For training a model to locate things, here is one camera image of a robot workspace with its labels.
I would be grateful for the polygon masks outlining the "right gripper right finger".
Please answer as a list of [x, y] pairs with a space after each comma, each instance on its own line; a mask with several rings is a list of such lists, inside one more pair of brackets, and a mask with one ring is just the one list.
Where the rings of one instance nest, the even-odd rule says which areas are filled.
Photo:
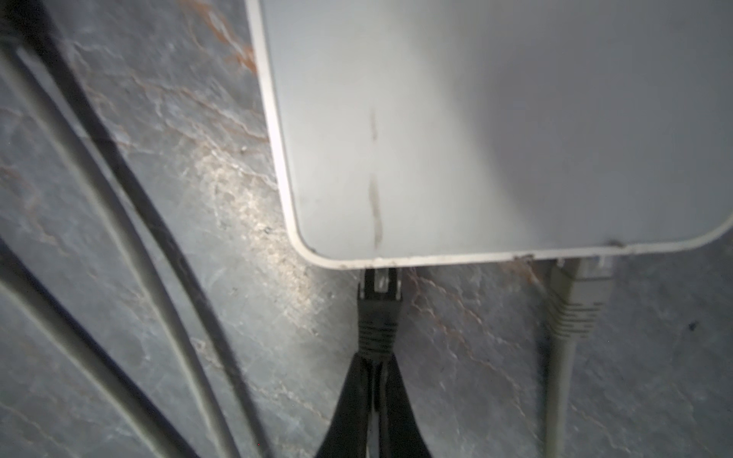
[[394, 355], [379, 375], [379, 456], [431, 458]]

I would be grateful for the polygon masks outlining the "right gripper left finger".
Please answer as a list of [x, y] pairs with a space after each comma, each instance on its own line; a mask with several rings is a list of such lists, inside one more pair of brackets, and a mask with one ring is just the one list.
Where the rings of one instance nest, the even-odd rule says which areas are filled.
[[367, 456], [372, 389], [372, 364], [356, 353], [317, 458]]

